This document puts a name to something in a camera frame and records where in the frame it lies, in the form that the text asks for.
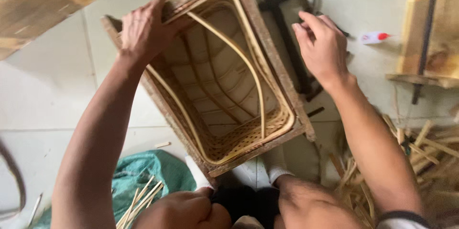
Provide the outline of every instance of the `basket frame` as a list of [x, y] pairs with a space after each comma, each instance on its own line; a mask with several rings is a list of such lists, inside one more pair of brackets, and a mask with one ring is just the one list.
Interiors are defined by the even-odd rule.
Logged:
[[[174, 16], [178, 16], [181, 13], [183, 14], [186, 9], [196, 1], [198, 0], [172, 1], [164, 9], [163, 20], [167, 21]], [[232, 160], [229, 160], [223, 164], [210, 164], [204, 160], [198, 148], [192, 143], [193, 139], [190, 138], [187, 133], [184, 133], [184, 128], [181, 123], [178, 122], [177, 116], [170, 109], [164, 97], [159, 93], [159, 89], [153, 81], [155, 78], [152, 76], [152, 74], [148, 71], [145, 71], [141, 78], [142, 85], [145, 87], [152, 100], [158, 106], [158, 109], [164, 115], [177, 137], [181, 140], [188, 154], [193, 158], [198, 167], [213, 185], [216, 184], [216, 176], [223, 174], [233, 169], [234, 167], [248, 161], [249, 159], [254, 158], [298, 135], [305, 134], [309, 141], [315, 140], [315, 133], [303, 108], [303, 102], [301, 101], [299, 94], [295, 91], [293, 82], [287, 73], [284, 64], [282, 63], [277, 50], [274, 47], [270, 34], [258, 10], [256, 1], [239, 1], [244, 9], [245, 15], [247, 16], [251, 29], [255, 34], [263, 56], [265, 57], [267, 68], [270, 69], [274, 79], [276, 80], [280, 90], [284, 95], [286, 103], [294, 113], [294, 122], [289, 131], [262, 145], [247, 149], [242, 154], [239, 154], [236, 158], [233, 158]], [[117, 45], [117, 47], [121, 47], [119, 37], [119, 32], [121, 32], [120, 21], [105, 16], [102, 18], [102, 24], [108, 32], [109, 36], [114, 41], [115, 45]]]

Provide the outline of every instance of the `green bag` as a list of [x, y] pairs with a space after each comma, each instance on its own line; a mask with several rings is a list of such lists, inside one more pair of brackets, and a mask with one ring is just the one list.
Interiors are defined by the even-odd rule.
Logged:
[[[196, 189], [196, 182], [186, 164], [164, 150], [148, 150], [120, 158], [112, 179], [115, 221], [121, 219], [131, 205], [135, 190], [142, 190], [152, 175], [155, 178], [147, 192], [159, 181], [164, 185], [152, 202], [172, 192]], [[50, 225], [51, 209], [48, 209], [31, 228], [49, 229]]]

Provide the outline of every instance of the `hand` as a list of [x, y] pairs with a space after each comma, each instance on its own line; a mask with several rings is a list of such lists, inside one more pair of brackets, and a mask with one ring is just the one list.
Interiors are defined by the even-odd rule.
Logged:
[[230, 229], [228, 211], [220, 204], [211, 204], [206, 190], [179, 191], [159, 199], [137, 217], [132, 228]]
[[300, 11], [301, 24], [293, 24], [301, 56], [325, 90], [343, 85], [352, 75], [346, 67], [346, 37], [327, 16]]
[[151, 0], [123, 16], [123, 47], [121, 58], [127, 58], [143, 68], [172, 41], [177, 25], [164, 25], [161, 14], [166, 0]]

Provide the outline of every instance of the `foot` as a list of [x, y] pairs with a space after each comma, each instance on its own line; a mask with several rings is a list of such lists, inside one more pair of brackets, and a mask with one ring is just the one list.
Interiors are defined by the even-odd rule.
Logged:
[[215, 188], [210, 184], [191, 156], [185, 156], [185, 162], [196, 181], [195, 191], [199, 191], [201, 188], [209, 188], [215, 191]]
[[294, 176], [292, 172], [287, 170], [282, 145], [262, 154], [261, 157], [269, 177], [269, 183], [271, 183], [272, 186], [276, 186], [275, 182], [281, 175], [290, 174]]

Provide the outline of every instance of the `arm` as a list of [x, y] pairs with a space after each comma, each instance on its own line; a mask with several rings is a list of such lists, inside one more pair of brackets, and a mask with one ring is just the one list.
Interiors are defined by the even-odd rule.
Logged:
[[399, 144], [346, 67], [347, 41], [326, 16], [300, 12], [294, 24], [308, 69], [331, 95], [340, 112], [347, 142], [382, 212], [404, 210], [422, 215], [413, 171]]
[[166, 0], [123, 17], [123, 49], [70, 139], [52, 196], [52, 228], [114, 228], [112, 175], [123, 148], [135, 90], [146, 65], [171, 42], [161, 23]]

